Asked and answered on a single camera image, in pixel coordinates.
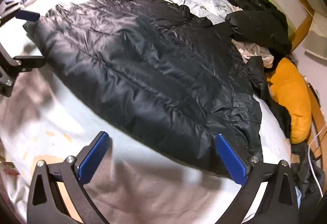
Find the black puffer jacket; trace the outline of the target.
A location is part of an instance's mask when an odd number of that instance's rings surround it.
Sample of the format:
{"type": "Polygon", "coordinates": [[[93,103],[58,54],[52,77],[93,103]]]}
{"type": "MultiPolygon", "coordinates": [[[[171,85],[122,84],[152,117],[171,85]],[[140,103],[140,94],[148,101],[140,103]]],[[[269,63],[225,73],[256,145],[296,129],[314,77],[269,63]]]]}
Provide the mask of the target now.
{"type": "Polygon", "coordinates": [[[249,67],[189,7],[164,0],[58,4],[26,22],[57,77],[99,117],[179,161],[226,174],[220,133],[263,156],[249,67]]]}

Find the black clothes pile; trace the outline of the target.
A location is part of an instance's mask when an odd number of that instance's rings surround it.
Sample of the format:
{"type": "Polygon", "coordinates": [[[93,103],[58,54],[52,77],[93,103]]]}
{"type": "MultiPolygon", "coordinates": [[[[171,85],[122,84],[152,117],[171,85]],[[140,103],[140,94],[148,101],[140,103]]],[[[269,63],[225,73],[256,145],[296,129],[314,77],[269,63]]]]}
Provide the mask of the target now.
{"type": "Polygon", "coordinates": [[[269,0],[227,0],[240,10],[227,14],[225,23],[237,41],[255,43],[274,55],[291,53],[285,14],[269,0]]]}

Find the beige crumpled garment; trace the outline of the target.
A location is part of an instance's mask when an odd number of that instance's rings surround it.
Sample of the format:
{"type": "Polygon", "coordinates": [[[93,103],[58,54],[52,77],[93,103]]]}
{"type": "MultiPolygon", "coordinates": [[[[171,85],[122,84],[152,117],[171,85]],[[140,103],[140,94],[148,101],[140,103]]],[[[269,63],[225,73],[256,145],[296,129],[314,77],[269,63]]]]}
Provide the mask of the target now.
{"type": "Polygon", "coordinates": [[[254,56],[259,56],[263,60],[265,68],[272,68],[274,56],[265,47],[260,47],[255,43],[242,43],[232,39],[232,43],[235,45],[245,63],[254,56]]]}

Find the wooden bed frame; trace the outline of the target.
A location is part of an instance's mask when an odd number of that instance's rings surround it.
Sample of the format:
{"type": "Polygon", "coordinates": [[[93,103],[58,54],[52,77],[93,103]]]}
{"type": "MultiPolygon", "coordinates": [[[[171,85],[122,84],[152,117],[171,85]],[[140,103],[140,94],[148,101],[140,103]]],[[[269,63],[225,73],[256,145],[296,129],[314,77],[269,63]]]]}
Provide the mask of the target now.
{"type": "Polygon", "coordinates": [[[290,39],[299,70],[316,88],[319,99],[312,104],[314,128],[326,126],[326,59],[314,48],[326,47],[326,7],[322,0],[276,0],[295,26],[290,39]]]}

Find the orange pillow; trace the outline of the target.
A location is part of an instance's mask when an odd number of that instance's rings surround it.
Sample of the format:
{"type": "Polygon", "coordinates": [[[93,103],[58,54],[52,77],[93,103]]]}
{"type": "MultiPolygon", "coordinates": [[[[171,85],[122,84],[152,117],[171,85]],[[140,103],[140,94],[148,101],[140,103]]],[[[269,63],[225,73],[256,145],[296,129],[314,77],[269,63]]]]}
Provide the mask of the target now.
{"type": "Polygon", "coordinates": [[[290,141],[305,141],[311,129],[311,102],[307,84],[296,65],[282,58],[273,72],[267,73],[270,94],[290,114],[290,141]]]}

